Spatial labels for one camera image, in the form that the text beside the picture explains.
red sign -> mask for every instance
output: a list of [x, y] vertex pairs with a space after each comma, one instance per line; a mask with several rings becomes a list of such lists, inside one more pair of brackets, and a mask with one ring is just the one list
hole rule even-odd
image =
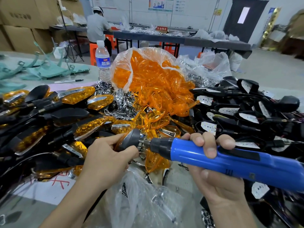
[[168, 31], [168, 27], [167, 26], [157, 26], [156, 30], [159, 30], [159, 31]]

pile of orange plastic lenses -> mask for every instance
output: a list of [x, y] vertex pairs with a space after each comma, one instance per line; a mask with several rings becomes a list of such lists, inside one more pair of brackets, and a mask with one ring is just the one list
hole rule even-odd
[[[186, 117], [189, 109], [199, 103], [193, 100], [193, 94], [189, 92], [189, 89], [195, 88], [195, 84], [184, 79], [180, 67], [173, 64], [172, 55], [162, 49], [129, 49], [125, 53], [113, 64], [112, 83], [117, 88], [124, 88], [132, 80], [129, 91], [135, 95], [134, 107], [138, 113], [133, 121], [136, 127], [149, 139], [172, 135], [180, 137], [177, 127], [162, 128], [173, 120], [169, 115]], [[148, 113], [145, 112], [147, 107], [152, 109]], [[194, 133], [191, 127], [184, 126]], [[148, 172], [170, 167], [169, 161], [159, 154], [149, 150], [146, 154]]]

gray door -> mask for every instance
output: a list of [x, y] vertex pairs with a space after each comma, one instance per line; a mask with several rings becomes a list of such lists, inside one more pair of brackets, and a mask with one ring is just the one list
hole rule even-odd
[[267, 0], [232, 0], [225, 34], [238, 36], [240, 41], [248, 43], [267, 3]]

right hand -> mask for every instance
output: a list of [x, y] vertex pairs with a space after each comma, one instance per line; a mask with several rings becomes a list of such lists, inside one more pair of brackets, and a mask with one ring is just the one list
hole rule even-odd
[[[234, 139], [226, 134], [219, 136], [217, 140], [210, 132], [185, 134], [182, 139], [192, 140], [197, 146], [203, 146], [205, 155], [211, 159], [216, 157], [217, 145], [224, 149], [235, 147]], [[224, 207], [245, 200], [244, 181], [242, 179], [201, 167], [191, 165], [188, 165], [188, 167], [194, 182], [206, 197], [209, 206]]]

stack of cardboard boxes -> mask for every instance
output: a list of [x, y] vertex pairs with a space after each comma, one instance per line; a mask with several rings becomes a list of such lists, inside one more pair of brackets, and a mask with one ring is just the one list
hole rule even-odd
[[[63, 15], [73, 20], [71, 13], [84, 15], [78, 0], [61, 0], [69, 11]], [[60, 17], [57, 0], [0, 0], [0, 51], [35, 53], [36, 41], [45, 53], [53, 49], [50, 26]]]

